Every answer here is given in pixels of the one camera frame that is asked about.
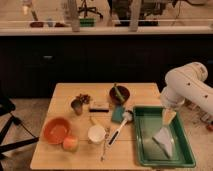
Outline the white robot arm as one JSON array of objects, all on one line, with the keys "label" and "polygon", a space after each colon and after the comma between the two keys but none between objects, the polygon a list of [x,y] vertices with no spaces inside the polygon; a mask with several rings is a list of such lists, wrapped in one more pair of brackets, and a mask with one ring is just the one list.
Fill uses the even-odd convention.
[{"label": "white robot arm", "polygon": [[176,111],[186,99],[213,116],[213,88],[204,83],[207,77],[207,68],[200,62],[192,62],[167,72],[166,86],[160,94],[163,125],[172,122]]}]

